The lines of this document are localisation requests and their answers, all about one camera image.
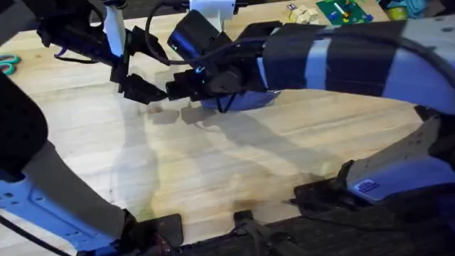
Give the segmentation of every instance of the scissors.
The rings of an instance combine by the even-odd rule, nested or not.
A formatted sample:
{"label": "scissors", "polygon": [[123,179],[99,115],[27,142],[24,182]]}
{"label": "scissors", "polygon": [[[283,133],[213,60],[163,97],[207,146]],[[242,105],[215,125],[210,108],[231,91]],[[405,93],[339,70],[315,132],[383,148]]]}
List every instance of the scissors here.
{"label": "scissors", "polygon": [[14,64],[19,63],[21,59],[15,54],[0,55],[0,69],[5,75],[11,75],[16,71]]}

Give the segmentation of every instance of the blue label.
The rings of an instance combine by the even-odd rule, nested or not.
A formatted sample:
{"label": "blue label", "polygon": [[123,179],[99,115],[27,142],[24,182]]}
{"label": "blue label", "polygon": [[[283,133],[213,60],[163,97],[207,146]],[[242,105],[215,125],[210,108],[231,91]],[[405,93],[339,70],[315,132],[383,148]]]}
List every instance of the blue label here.
{"label": "blue label", "polygon": [[289,8],[289,10],[293,11],[293,10],[297,9],[297,6],[295,6],[294,4],[288,4],[287,8]]}
{"label": "blue label", "polygon": [[364,181],[355,185],[354,188],[361,193],[366,193],[368,191],[373,190],[374,188],[377,188],[378,186],[379,186],[378,183],[370,179],[365,179]]}

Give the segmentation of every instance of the blue robot arm part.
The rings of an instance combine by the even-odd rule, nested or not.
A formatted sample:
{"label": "blue robot arm part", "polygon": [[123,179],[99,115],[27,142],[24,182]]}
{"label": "blue robot arm part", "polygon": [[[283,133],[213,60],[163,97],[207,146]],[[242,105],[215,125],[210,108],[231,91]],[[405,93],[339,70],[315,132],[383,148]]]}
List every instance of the blue robot arm part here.
{"label": "blue robot arm part", "polygon": [[97,195],[47,141],[38,106],[0,75],[0,208],[91,251],[120,239],[125,214]]}

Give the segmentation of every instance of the black robot arm segment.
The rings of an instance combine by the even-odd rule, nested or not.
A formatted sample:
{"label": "black robot arm segment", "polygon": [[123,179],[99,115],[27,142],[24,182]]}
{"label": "black robot arm segment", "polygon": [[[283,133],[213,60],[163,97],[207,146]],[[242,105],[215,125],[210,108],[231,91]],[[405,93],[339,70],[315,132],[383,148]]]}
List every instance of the black robot arm segment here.
{"label": "black robot arm segment", "polygon": [[[167,84],[171,100],[317,89],[389,97],[455,114],[450,44],[455,38],[440,32],[455,16],[341,27],[256,23],[234,42],[224,33],[187,36],[195,19],[204,23],[202,16],[190,12],[168,40],[183,59],[190,58],[188,52],[203,59],[191,63],[193,72],[174,75],[175,81]],[[213,58],[204,58],[208,54]]]}

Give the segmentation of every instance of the wood grain surface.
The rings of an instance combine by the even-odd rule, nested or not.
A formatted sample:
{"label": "wood grain surface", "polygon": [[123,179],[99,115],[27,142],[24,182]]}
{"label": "wood grain surface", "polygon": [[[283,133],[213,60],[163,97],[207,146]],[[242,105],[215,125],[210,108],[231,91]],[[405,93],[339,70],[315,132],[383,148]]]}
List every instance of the wood grain surface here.
{"label": "wood grain surface", "polygon": [[[299,3],[316,6],[312,0]],[[282,20],[287,4],[241,9],[226,23],[227,33],[235,37],[249,23]],[[360,5],[375,21],[387,20],[374,0]],[[154,18],[153,34],[163,45],[182,17]],[[144,23],[126,21],[128,28]],[[117,94],[109,67],[55,60],[58,47],[44,48],[33,31],[18,34],[0,51],[22,58],[11,79],[41,107],[50,140],[74,172],[140,220],[182,214],[186,242],[226,233],[238,210],[252,209],[262,222],[297,215],[282,203],[293,187],[332,177],[344,161],[369,156],[421,123],[408,103],[313,90],[283,92],[273,105],[228,114],[188,100],[143,106]],[[130,67],[160,87],[186,68],[141,54]],[[74,253],[66,241],[1,214]],[[0,255],[51,253],[0,227]]]}

